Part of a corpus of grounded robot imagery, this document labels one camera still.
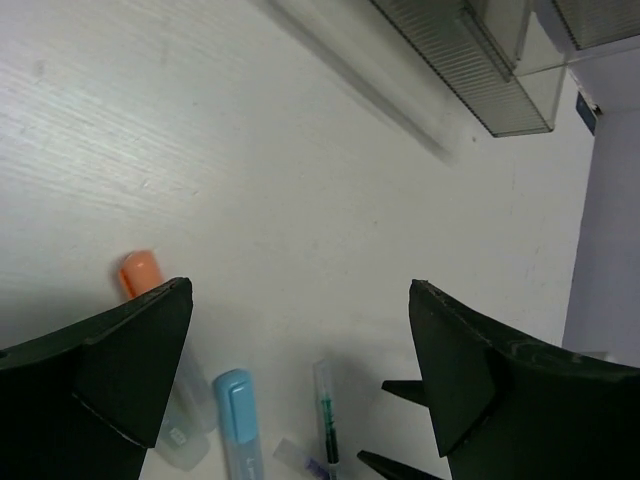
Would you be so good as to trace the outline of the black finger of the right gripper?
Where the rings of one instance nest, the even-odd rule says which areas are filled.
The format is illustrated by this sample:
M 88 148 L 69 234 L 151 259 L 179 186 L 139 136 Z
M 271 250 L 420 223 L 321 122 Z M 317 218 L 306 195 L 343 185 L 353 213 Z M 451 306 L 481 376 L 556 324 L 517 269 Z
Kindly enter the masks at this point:
M 411 403 L 429 407 L 421 380 L 385 380 L 381 388 Z M 386 480 L 440 480 L 437 476 L 370 451 L 359 451 L 357 458 Z

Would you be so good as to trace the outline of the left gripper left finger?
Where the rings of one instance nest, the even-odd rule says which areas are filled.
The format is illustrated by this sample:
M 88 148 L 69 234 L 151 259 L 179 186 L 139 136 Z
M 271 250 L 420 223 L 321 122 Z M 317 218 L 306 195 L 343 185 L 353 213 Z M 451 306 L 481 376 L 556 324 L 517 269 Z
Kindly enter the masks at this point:
M 154 448 L 193 310 L 173 278 L 1 353 L 4 479 L 136 479 Z

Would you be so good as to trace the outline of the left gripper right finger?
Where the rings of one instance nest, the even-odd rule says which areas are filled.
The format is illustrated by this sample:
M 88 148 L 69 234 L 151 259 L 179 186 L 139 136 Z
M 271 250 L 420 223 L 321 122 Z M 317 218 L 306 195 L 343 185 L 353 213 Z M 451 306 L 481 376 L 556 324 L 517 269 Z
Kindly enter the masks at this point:
M 455 479 L 635 479 L 639 371 L 551 345 L 414 281 L 409 321 Z

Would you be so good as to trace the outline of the green grey pen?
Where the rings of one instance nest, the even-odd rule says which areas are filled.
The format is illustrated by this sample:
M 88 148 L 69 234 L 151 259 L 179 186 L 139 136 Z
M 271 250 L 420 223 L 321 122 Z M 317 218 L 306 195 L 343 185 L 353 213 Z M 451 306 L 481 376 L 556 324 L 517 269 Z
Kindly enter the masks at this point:
M 340 455 L 334 416 L 332 375 L 327 361 L 316 362 L 313 365 L 313 374 L 320 439 L 326 457 L 329 478 L 337 480 L 341 478 Z

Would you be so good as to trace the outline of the purple pen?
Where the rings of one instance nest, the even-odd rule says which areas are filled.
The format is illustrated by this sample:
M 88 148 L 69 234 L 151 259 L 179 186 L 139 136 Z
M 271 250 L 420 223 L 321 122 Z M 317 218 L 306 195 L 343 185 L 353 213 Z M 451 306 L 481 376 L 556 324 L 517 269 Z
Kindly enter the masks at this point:
M 312 456 L 308 455 L 289 439 L 283 438 L 279 442 L 274 450 L 273 457 L 283 465 L 286 465 L 291 470 L 303 476 L 305 479 L 331 479 L 327 467 Z

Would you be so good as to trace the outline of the clear acrylic drawer organizer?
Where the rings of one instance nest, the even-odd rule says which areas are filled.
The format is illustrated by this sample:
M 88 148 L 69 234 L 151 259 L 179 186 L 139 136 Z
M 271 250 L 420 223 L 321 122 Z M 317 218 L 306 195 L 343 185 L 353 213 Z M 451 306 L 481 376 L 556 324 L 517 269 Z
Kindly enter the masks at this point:
M 636 37 L 636 1 L 376 1 L 494 137 L 549 133 L 567 67 Z

